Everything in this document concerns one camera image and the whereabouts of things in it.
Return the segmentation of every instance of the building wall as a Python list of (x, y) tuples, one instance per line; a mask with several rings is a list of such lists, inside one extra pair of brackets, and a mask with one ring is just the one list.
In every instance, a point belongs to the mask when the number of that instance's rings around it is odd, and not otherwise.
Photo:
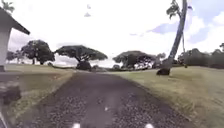
[(0, 24), (0, 66), (5, 65), (11, 26)]

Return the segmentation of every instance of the acacia tree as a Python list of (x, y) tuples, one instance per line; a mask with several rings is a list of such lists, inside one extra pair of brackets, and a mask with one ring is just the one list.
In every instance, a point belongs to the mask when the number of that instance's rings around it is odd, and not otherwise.
[(89, 61), (91, 60), (107, 59), (107, 56), (104, 53), (85, 47), (83, 45), (62, 46), (54, 53), (58, 53), (62, 56), (68, 56), (70, 58), (75, 58), (78, 61), (76, 68), (81, 70), (90, 70), (91, 66)]
[(188, 7), (187, 0), (182, 0), (182, 5), (183, 5), (182, 11), (178, 11), (179, 6), (178, 6), (176, 0), (172, 0), (171, 7), (167, 10), (167, 14), (169, 14), (170, 17), (175, 16), (176, 14), (179, 13), (180, 23), (178, 26), (176, 38), (174, 40), (174, 44), (172, 46), (172, 50), (169, 54), (169, 57), (168, 57), (167, 61), (165, 61), (163, 63), (162, 68), (157, 72), (157, 75), (169, 75), (170, 74), (170, 69), (172, 68), (172, 63), (177, 54), (180, 40), (183, 35), (187, 9), (191, 8), (191, 7)]
[(55, 61), (54, 53), (51, 52), (49, 45), (42, 40), (29, 41), (21, 51), (28, 59), (32, 59), (32, 64), (35, 64), (35, 60), (39, 61), (41, 65), (46, 61)]
[(15, 56), (15, 53), (14, 52), (12, 52), (12, 51), (8, 51), (7, 52), (7, 57), (6, 57), (6, 59), (10, 62), (11, 60), (13, 60), (13, 59), (15, 59), (16, 58), (16, 56)]
[(149, 63), (155, 60), (155, 56), (146, 54), (141, 51), (123, 52), (113, 58), (116, 63), (123, 63), (124, 68), (135, 69), (135, 65), (147, 67)]
[(19, 63), (20, 61), (23, 62), (24, 56), (23, 56), (23, 52), (22, 51), (16, 50), (15, 57), (17, 59), (17, 63)]

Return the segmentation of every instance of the palm tree trunk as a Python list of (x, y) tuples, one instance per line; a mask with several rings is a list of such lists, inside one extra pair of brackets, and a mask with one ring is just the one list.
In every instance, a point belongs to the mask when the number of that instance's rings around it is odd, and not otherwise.
[(182, 4), (183, 4), (183, 9), (182, 9), (182, 12), (181, 12), (180, 23), (179, 23), (179, 26), (178, 26), (178, 30), (177, 30), (176, 38), (174, 40), (172, 50), (170, 52), (168, 60), (163, 64), (162, 69), (160, 69), (157, 72), (157, 74), (169, 75), (170, 69), (172, 68), (172, 63), (173, 63), (173, 60), (174, 60), (174, 58), (177, 54), (177, 50), (178, 50), (178, 47), (179, 47), (179, 44), (180, 44), (180, 41), (181, 41), (181, 37), (183, 35), (184, 25), (185, 25), (185, 20), (186, 20), (186, 14), (187, 14), (187, 0), (182, 0)]

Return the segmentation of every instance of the road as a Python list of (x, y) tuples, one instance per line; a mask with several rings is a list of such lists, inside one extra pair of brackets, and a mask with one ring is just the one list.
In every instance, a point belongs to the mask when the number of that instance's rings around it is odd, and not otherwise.
[(119, 76), (76, 73), (32, 107), (17, 128), (193, 128), (157, 98)]

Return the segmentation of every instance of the palm tree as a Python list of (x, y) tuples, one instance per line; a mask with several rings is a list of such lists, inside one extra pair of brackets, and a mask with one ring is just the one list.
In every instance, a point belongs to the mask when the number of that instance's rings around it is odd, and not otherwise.
[(5, 2), (4, 0), (2, 0), (3, 9), (6, 12), (8, 12), (10, 15), (15, 10), (15, 8), (12, 6), (12, 4), (13, 4), (13, 2)]
[(187, 9), (192, 8), (192, 7), (188, 7), (187, 0), (182, 0), (182, 5), (183, 5), (183, 9), (182, 9), (182, 11), (180, 11), (179, 5), (177, 4), (176, 0), (172, 0), (171, 7), (167, 10), (167, 14), (170, 15), (170, 18), (172, 16), (175, 16), (176, 14), (178, 14), (180, 17), (180, 23), (178, 26), (176, 38), (174, 40), (174, 44), (173, 44), (172, 50), (170, 52), (170, 55), (169, 55), (167, 61), (165, 61), (165, 63), (162, 65), (162, 68), (157, 72), (157, 75), (169, 75), (170, 74), (170, 69), (172, 68), (172, 63), (177, 54), (180, 40), (183, 35)]

